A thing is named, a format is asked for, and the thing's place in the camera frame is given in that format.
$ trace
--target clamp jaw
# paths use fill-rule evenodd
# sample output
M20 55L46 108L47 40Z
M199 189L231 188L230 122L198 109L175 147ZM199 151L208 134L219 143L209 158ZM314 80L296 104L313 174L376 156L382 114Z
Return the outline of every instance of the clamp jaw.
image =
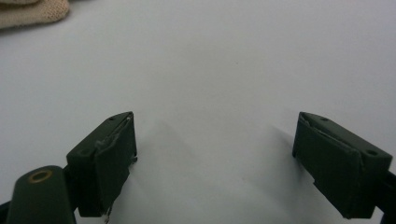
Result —
M345 218L370 218L375 207L382 223L396 223L396 176L392 156L335 122L301 112L292 155L314 185Z
M66 156L67 166L45 166L20 177L12 200L0 206L0 223L74 224L109 214L136 162L134 114L106 119Z

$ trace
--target knitted cloth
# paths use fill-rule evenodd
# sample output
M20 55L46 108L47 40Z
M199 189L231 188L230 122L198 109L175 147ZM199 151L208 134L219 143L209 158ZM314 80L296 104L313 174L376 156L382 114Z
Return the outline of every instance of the knitted cloth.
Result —
M64 18L68 11L69 3L67 0L39 0L28 5L0 4L0 29L58 21Z
M0 3L6 3L6 4L32 4L37 2L38 0L0 0Z

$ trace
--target white surface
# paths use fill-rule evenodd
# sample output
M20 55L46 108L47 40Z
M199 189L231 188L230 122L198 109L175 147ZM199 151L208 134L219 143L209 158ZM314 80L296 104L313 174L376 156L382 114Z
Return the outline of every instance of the white surface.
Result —
M307 111L396 155L395 1L90 0L71 10L0 32L1 203L18 177L65 166L101 121L133 110L139 161L113 224L379 223L378 210L342 219L291 147Z

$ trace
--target screw hole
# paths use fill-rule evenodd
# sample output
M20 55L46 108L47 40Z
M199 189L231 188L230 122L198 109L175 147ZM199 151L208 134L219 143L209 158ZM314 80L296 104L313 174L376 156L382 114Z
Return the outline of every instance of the screw hole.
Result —
M367 153L372 155L372 156L378 155L378 153L376 153L376 151L372 151L372 150L367 150Z
M42 182L52 176L51 170L41 170L29 176L29 183L36 184Z
M87 155L88 153L90 153L89 148L84 148L79 152L80 155Z

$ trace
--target brass insert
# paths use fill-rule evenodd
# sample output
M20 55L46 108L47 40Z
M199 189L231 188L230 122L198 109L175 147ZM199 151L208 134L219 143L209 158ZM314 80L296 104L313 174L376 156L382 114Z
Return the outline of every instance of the brass insert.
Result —
M52 176L51 170L40 170L29 176L29 183L31 184L40 183L50 178L50 176Z

